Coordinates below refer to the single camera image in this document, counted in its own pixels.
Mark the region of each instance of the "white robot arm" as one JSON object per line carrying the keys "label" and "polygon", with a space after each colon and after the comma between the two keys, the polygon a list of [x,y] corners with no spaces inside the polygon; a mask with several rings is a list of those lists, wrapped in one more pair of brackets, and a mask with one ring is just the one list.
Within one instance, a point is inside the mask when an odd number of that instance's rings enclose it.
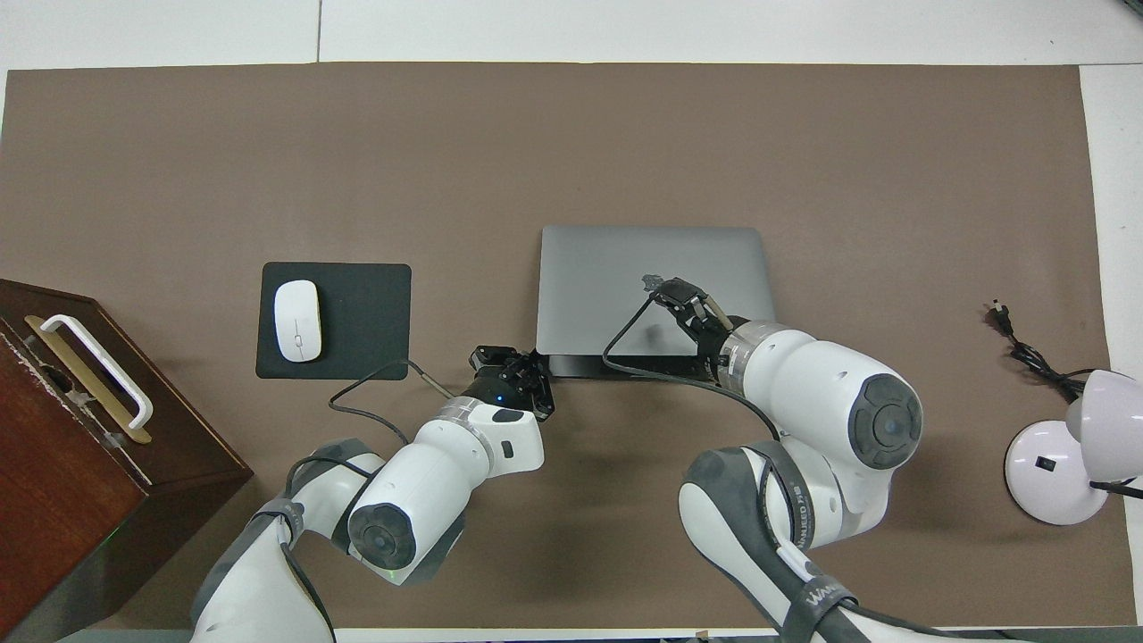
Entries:
{"label": "white robot arm", "polygon": [[464,529],[472,491],[543,465],[538,423],[554,411],[535,353],[479,347],[472,364],[472,386],[389,463],[345,440],[295,465],[199,589],[192,642],[333,642],[321,600],[291,554],[303,531],[394,585],[432,578]]}
{"label": "white robot arm", "polygon": [[[698,552],[746,594],[783,643],[952,636],[858,606],[805,554],[868,531],[885,516],[893,472],[921,437],[924,416],[912,387],[842,346],[727,316],[681,279],[645,281],[650,295],[636,318],[652,302],[670,310],[698,345],[717,391],[750,407],[776,439],[708,451],[690,466],[679,513]],[[654,376],[616,365],[607,353],[613,368]]]}

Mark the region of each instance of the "mouse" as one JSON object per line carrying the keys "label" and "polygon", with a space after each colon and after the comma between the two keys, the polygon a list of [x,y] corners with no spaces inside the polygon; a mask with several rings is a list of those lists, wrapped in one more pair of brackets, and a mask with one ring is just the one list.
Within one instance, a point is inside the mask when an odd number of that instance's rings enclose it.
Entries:
{"label": "mouse", "polygon": [[321,314],[318,286],[296,279],[274,292],[274,329],[278,351],[290,362],[312,362],[321,355]]}

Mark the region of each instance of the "wooden box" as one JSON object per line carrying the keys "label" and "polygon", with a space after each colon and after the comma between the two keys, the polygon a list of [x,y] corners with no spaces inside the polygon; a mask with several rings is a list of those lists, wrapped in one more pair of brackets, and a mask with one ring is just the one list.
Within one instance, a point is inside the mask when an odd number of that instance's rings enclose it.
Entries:
{"label": "wooden box", "polygon": [[251,475],[98,303],[2,279],[0,463],[6,643],[114,613]]}

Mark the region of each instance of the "laptop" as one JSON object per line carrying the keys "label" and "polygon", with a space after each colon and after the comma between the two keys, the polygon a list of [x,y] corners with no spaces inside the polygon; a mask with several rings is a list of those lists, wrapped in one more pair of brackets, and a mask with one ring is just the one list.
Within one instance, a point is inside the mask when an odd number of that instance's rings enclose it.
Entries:
{"label": "laptop", "polygon": [[[761,235],[753,227],[547,225],[539,255],[536,351],[560,378],[626,378],[604,348],[647,298],[645,274],[680,276],[727,314],[774,320]],[[701,377],[695,344],[658,305],[612,349],[615,362]]]}

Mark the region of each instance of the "black mouse pad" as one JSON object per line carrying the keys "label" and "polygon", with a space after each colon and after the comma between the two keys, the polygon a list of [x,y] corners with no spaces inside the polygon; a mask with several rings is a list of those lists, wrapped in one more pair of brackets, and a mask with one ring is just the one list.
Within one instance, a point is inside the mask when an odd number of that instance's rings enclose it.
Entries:
{"label": "black mouse pad", "polygon": [[[413,272],[403,263],[271,262],[262,268],[258,359],[265,379],[358,380],[393,360],[409,356],[409,295]],[[318,287],[321,354],[311,362],[282,357],[274,331],[274,294],[295,279]],[[393,365],[374,380],[403,380]]]}

